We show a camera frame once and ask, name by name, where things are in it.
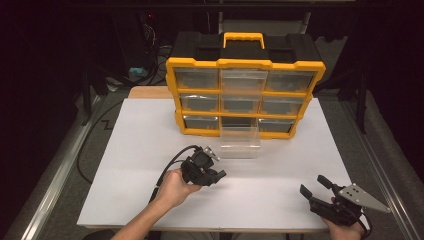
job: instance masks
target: yellow handle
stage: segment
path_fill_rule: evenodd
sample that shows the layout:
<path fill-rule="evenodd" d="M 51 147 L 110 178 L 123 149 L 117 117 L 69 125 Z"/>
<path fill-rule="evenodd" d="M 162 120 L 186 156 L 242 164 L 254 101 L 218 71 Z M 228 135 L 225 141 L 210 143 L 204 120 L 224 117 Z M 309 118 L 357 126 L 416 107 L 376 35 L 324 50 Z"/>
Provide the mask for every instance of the yellow handle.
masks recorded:
<path fill-rule="evenodd" d="M 243 33 L 243 32 L 224 33 L 224 48 L 227 46 L 227 40 L 260 41 L 262 49 L 265 49 L 265 43 L 264 43 L 264 38 L 262 33 Z"/>

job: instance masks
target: storage organizer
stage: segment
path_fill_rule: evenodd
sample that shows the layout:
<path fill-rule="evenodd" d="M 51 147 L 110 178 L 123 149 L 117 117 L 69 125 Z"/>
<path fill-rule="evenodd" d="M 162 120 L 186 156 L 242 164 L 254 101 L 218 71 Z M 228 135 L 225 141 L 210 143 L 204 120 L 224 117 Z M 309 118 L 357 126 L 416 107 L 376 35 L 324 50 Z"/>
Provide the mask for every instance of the storage organizer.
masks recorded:
<path fill-rule="evenodd" d="M 166 69 L 182 133 L 255 129 L 283 139 L 295 135 L 325 72 L 309 35 L 261 33 L 180 32 Z"/>

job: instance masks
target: clear plastic container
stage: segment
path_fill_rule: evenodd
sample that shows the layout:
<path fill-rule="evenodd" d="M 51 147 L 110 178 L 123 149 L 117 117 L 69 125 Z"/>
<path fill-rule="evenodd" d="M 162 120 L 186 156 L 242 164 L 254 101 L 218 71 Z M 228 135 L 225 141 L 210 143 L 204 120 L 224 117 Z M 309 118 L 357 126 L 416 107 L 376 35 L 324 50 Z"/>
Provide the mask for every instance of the clear plastic container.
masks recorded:
<path fill-rule="evenodd" d="M 221 158 L 256 158 L 261 148 L 256 119 L 222 117 L 220 145 Z"/>
<path fill-rule="evenodd" d="M 269 71 L 266 91 L 307 92 L 315 72 Z"/>
<path fill-rule="evenodd" d="M 179 88 L 218 89 L 216 68 L 174 68 Z"/>
<path fill-rule="evenodd" d="M 181 107 L 191 111 L 218 111 L 216 94 L 180 94 Z"/>
<path fill-rule="evenodd" d="M 257 69 L 221 70 L 221 90 L 223 93 L 261 94 L 268 71 Z"/>
<path fill-rule="evenodd" d="M 257 113 L 260 96 L 221 95 L 221 112 Z"/>
<path fill-rule="evenodd" d="M 303 101 L 297 97 L 263 97 L 261 113 L 297 115 Z"/>
<path fill-rule="evenodd" d="M 294 120 L 292 119 L 271 119 L 260 118 L 258 119 L 259 131 L 261 132 L 278 132 L 288 133 L 293 126 Z"/>
<path fill-rule="evenodd" d="M 183 115 L 186 128 L 194 129 L 218 129 L 218 117 Z"/>

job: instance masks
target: transparent box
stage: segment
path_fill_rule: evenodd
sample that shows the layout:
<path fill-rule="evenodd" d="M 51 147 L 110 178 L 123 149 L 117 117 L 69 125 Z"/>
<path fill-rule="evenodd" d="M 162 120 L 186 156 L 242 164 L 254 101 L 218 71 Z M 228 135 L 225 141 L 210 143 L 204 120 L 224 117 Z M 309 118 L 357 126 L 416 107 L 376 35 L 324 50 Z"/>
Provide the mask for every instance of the transparent box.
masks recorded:
<path fill-rule="evenodd" d="M 268 71 L 259 69 L 221 70 L 221 90 L 223 93 L 261 94 Z"/>
<path fill-rule="evenodd" d="M 218 111 L 217 94 L 180 94 L 181 107 L 189 111 Z"/>
<path fill-rule="evenodd" d="M 260 96 L 221 95 L 221 112 L 257 113 Z"/>
<path fill-rule="evenodd" d="M 218 89 L 218 69 L 174 68 L 179 88 Z"/>
<path fill-rule="evenodd" d="M 278 132 L 288 133 L 293 126 L 293 119 L 271 119 L 260 118 L 258 119 L 259 131 L 261 132 Z"/>
<path fill-rule="evenodd" d="M 218 129 L 218 117 L 184 115 L 183 119 L 186 128 L 210 130 Z"/>
<path fill-rule="evenodd" d="M 261 113 L 297 115 L 303 101 L 298 97 L 263 97 Z"/>
<path fill-rule="evenodd" d="M 266 91 L 306 92 L 315 76 L 309 71 L 269 71 L 266 81 Z"/>
<path fill-rule="evenodd" d="M 222 117 L 220 145 L 221 158 L 256 158 L 261 148 L 256 119 Z"/>

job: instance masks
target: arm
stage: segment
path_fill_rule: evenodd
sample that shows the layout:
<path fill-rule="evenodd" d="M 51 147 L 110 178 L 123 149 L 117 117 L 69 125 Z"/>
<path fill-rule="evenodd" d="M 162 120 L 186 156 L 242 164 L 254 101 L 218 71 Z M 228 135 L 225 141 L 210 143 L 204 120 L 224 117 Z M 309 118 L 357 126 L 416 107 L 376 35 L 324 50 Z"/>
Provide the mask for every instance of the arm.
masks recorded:
<path fill-rule="evenodd" d="M 125 225 L 112 240 L 143 239 L 150 228 L 169 210 L 180 205 L 201 186 L 184 182 L 180 169 L 171 170 L 165 174 L 156 198 L 147 207 Z"/>
<path fill-rule="evenodd" d="M 325 218 L 321 219 L 327 224 L 332 240 L 360 240 L 364 234 L 364 229 L 357 222 L 350 227 L 346 227 L 338 226 Z"/>

